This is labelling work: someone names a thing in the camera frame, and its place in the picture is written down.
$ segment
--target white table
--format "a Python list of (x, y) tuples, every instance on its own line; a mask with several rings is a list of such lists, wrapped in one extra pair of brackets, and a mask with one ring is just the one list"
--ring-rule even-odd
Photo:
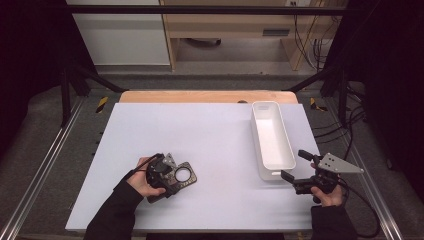
[[(292, 171), (314, 170), (299, 149), (319, 154), (303, 106), (282, 104), (296, 156)], [(135, 230), (144, 232), (251, 232), (311, 229), (312, 197), (287, 182), (259, 177), (250, 126), (251, 104), (118, 103), (66, 225), (84, 232), (112, 189), (141, 156), (172, 153), (188, 161), (197, 182), (169, 199), (143, 201)]]

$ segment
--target cable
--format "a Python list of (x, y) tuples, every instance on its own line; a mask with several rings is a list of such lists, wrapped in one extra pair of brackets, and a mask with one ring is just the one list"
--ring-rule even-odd
[(335, 138), (333, 138), (333, 139), (330, 139), (330, 140), (327, 140), (327, 141), (323, 141), (323, 142), (317, 142), (317, 144), (324, 144), (324, 143), (329, 143), (329, 142), (335, 141), (335, 140), (337, 140), (337, 139), (339, 139), (339, 138), (343, 137), (344, 135), (346, 135), (346, 133), (348, 133), (348, 131), (345, 131), (345, 132), (344, 132), (344, 133), (342, 133), (340, 136), (335, 137)]
[(317, 65), (316, 67), (312, 64), (312, 61), (311, 61), (311, 57), (309, 56), (309, 51), (307, 52), (307, 56), (308, 56), (308, 63), (310, 63), (310, 65), (312, 65), (311, 67), (313, 67), (315, 70), (317, 70), (318, 71), (318, 68), (319, 68), (319, 65)]
[(321, 39), (319, 39), (319, 40), (314, 39), (314, 44), (311, 44), (312, 47), (313, 47), (312, 50), (313, 50), (313, 53), (314, 53), (314, 59), (317, 63), (317, 66), (315, 68), (317, 70), (317, 72), (324, 69), (324, 67), (320, 67), (320, 63), (322, 63), (324, 65), (325, 62), (326, 62), (326, 58), (327, 58), (327, 56), (321, 56), (322, 46), (330, 43), (331, 39), (329, 39), (326, 43), (322, 43), (322, 41), (323, 41), (325, 35), (330, 31), (330, 29), (333, 28), (334, 24), (337, 24), (336, 29), (339, 28), (340, 20), (336, 16), (331, 16), (331, 20), (332, 20), (331, 25), (324, 31), (323, 35), (321, 36)]
[(296, 46), (299, 49), (300, 53), (303, 55), (303, 57), (308, 62), (309, 66), (312, 67), (312, 68), (315, 68), (315, 66), (312, 64), (312, 62), (309, 61), (309, 59), (306, 55), (305, 45), (303, 45), (302, 39), (300, 38), (300, 34), (299, 34), (298, 29), (297, 29), (297, 15), (293, 15), (293, 18), (294, 18), (294, 42), (296, 43)]
[(133, 174), (134, 174), (135, 172), (138, 172), (138, 171), (143, 171), (143, 170), (140, 170), (140, 169), (141, 169), (144, 165), (146, 165), (147, 163), (150, 163), (153, 159), (155, 159), (155, 158), (157, 158), (157, 157), (159, 157), (159, 156), (161, 156), (161, 155), (163, 155), (163, 154), (156, 153), (155, 155), (153, 155), (153, 156), (149, 157), (147, 160), (145, 160), (143, 163), (141, 163), (140, 165), (138, 165), (136, 168), (134, 168), (134, 169), (132, 170)]
[[(339, 180), (341, 180), (346, 186), (348, 186), (347, 182), (343, 178), (339, 177)], [(349, 188), (346, 188), (345, 191), (346, 191), (346, 194), (343, 195), (345, 197), (345, 201), (343, 201), (342, 203), (343, 207), (345, 207), (347, 200), (349, 200), (349, 195), (350, 195)]]
[(328, 126), (325, 126), (325, 127), (313, 127), (313, 128), (311, 128), (311, 129), (312, 129), (312, 130), (316, 130), (316, 129), (324, 129), (324, 128), (329, 128), (329, 127), (331, 127), (331, 126), (333, 126), (333, 125), (336, 125), (336, 124), (338, 124), (338, 122), (332, 123), (332, 124), (330, 124), (330, 125), (328, 125)]
[[(362, 116), (360, 116), (362, 113), (364, 113), (364, 111), (362, 111), (362, 112), (359, 112), (357, 115), (355, 115), (354, 117), (352, 117), (352, 113), (354, 112), (354, 111), (352, 111), (351, 112), (351, 116), (350, 116), (350, 118), (349, 118), (349, 122), (347, 122), (347, 124), (349, 125), (349, 127), (351, 127), (354, 123), (356, 123), (358, 120), (360, 120), (361, 119), (361, 117)], [(327, 135), (330, 135), (331, 133), (334, 133), (334, 132), (336, 132), (337, 130), (340, 130), (340, 129), (342, 129), (343, 128), (343, 126), (339, 126), (339, 127), (337, 127), (337, 128), (335, 128), (335, 129), (333, 129), (333, 130), (331, 130), (331, 131), (329, 131), (329, 132), (327, 132), (327, 133), (323, 133), (323, 134), (321, 134), (321, 135), (317, 135), (317, 136), (314, 136), (314, 138), (320, 138), (320, 137), (324, 137), (324, 136), (327, 136)]]
[(360, 234), (358, 233), (359, 237), (362, 238), (374, 238), (376, 237), (379, 233), (380, 233), (380, 218), (378, 217), (377, 212), (375, 211), (375, 209), (372, 207), (371, 203), (365, 199), (365, 197), (363, 197), (358, 191), (356, 191), (354, 188), (349, 187), (347, 184), (343, 183), (343, 182), (338, 182), (338, 184), (340, 186), (342, 186), (343, 188), (346, 189), (346, 191), (352, 191), (353, 193), (355, 193), (370, 209), (372, 214), (374, 215), (374, 218), (376, 220), (377, 226), (376, 226), (376, 230), (374, 231), (374, 233), (370, 234), (370, 235), (366, 235), (366, 234)]

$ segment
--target white plastic tray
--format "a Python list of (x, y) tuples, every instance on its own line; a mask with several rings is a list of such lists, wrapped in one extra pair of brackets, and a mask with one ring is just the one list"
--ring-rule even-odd
[(281, 170), (290, 172), (296, 161), (278, 103), (254, 102), (251, 123), (260, 177), (281, 181)]

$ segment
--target human hand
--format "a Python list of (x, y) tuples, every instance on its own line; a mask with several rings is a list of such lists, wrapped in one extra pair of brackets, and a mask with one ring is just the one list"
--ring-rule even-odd
[[(147, 157), (142, 157), (138, 160), (137, 166), (140, 166)], [(165, 188), (152, 188), (146, 180), (146, 169), (149, 164), (145, 164), (141, 169), (135, 172), (130, 178), (127, 179), (127, 183), (130, 184), (138, 193), (143, 197), (148, 196), (159, 196), (166, 192)]]
[(323, 207), (340, 206), (343, 203), (343, 192), (340, 185), (337, 185), (331, 193), (325, 194), (318, 187), (311, 188), (312, 194), (319, 198)]

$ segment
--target black mechanical part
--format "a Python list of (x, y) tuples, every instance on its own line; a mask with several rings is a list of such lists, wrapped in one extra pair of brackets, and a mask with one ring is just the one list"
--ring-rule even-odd
[[(299, 150), (298, 155), (308, 161), (313, 160), (315, 164), (315, 175), (307, 179), (295, 179), (294, 176), (281, 170), (281, 178), (291, 183), (296, 190), (296, 194), (312, 194), (311, 188), (318, 187), (324, 193), (331, 193), (337, 186), (338, 175), (318, 168), (322, 156), (313, 155), (305, 150)], [(314, 202), (319, 203), (319, 199), (314, 198)]]
[[(186, 181), (178, 181), (176, 173), (180, 169), (187, 169), (190, 177)], [(159, 154), (147, 166), (146, 180), (153, 188), (165, 188), (166, 192), (159, 196), (149, 196), (147, 201), (154, 203), (166, 197), (177, 194), (181, 189), (195, 183), (197, 177), (188, 162), (184, 162), (176, 166), (172, 155), (168, 153), (166, 156)]]

